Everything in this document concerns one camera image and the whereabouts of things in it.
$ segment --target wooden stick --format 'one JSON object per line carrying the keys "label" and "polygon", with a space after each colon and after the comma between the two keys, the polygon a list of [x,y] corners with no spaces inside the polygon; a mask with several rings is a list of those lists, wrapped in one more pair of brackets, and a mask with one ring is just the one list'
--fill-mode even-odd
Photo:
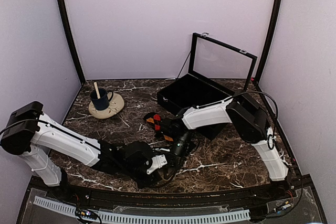
{"label": "wooden stick", "polygon": [[97,98],[100,99],[100,93],[99,93],[98,85],[97,85],[96,82],[94,82],[93,84],[94,84],[94,88],[95,88],[96,93],[97,93]]}

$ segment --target mug handle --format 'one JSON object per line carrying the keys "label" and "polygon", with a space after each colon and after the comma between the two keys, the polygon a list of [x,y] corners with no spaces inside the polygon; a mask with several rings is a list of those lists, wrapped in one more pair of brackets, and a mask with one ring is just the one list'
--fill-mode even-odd
{"label": "mug handle", "polygon": [[109,94],[110,92],[112,93],[111,98],[110,98],[110,99],[107,99],[108,101],[111,101],[112,98],[113,98],[113,95],[114,95],[113,91],[112,91],[112,90],[108,90],[108,91],[106,91],[106,92],[107,92],[107,94]]}

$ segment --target black case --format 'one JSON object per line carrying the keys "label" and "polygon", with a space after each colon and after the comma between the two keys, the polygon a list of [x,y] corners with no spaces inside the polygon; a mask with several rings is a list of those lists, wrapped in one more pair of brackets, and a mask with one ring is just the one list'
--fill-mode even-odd
{"label": "black case", "polygon": [[[178,112],[185,107],[209,104],[223,100],[234,94],[233,90],[230,90],[194,71],[198,39],[213,42],[250,58],[251,65],[244,85],[244,90],[247,89],[251,80],[253,69],[257,61],[256,56],[218,40],[193,33],[188,73],[157,93],[157,103],[174,115],[177,115]],[[199,127],[197,131],[206,138],[212,140],[221,132],[225,125],[226,123],[208,125]]]}

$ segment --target white wall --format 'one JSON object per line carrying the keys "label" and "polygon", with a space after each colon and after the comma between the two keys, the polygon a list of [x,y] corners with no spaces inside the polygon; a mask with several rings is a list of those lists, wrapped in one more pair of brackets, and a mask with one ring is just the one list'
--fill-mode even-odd
{"label": "white wall", "polygon": [[[260,56],[272,5],[273,0],[67,0],[87,79],[176,77],[193,32]],[[237,72],[222,77],[245,78],[249,64],[239,61]],[[222,73],[231,69],[225,64]]]}
{"label": "white wall", "polygon": [[336,220],[336,0],[282,0],[261,88],[330,223]]}
{"label": "white wall", "polygon": [[[58,122],[80,83],[67,46],[57,0],[0,0],[0,128],[32,101]],[[0,148],[0,219],[16,223],[31,172]]]}

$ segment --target white vent strip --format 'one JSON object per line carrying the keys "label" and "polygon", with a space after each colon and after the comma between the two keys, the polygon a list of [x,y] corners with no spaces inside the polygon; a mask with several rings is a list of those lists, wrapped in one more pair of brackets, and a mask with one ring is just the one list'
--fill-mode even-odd
{"label": "white vent strip", "polygon": [[[62,215],[75,217],[76,208],[50,199],[35,196],[34,205],[49,209]],[[221,224],[233,223],[250,219],[249,210],[227,212],[215,215],[157,217],[114,214],[105,211],[96,211],[103,223],[108,224]]]}

